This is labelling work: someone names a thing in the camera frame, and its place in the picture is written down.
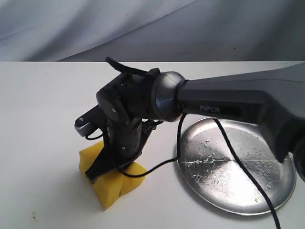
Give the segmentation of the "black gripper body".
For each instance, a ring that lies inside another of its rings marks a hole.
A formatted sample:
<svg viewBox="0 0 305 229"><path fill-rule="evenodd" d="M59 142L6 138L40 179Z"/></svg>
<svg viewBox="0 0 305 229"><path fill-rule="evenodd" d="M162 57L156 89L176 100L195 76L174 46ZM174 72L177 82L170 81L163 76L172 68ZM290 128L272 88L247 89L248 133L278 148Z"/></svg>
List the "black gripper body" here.
<svg viewBox="0 0 305 229"><path fill-rule="evenodd" d="M127 124L116 123L106 119L110 147L117 152L118 167L122 167L124 161L141 152L145 146L149 132L145 131L145 125L141 119L133 119Z"/></svg>

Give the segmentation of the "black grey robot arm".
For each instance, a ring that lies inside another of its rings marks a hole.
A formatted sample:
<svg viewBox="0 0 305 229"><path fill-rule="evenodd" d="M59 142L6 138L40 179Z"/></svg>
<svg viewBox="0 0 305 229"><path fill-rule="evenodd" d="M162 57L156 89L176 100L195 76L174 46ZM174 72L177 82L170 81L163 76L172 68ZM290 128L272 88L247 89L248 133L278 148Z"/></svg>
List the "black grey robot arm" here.
<svg viewBox="0 0 305 229"><path fill-rule="evenodd" d="M105 148L86 176L95 181L135 160L142 150L141 122L183 120L188 114L255 124L278 162L294 155L305 175L305 65L187 80L176 72L144 71L106 62L120 74L96 94L90 120Z"/></svg>

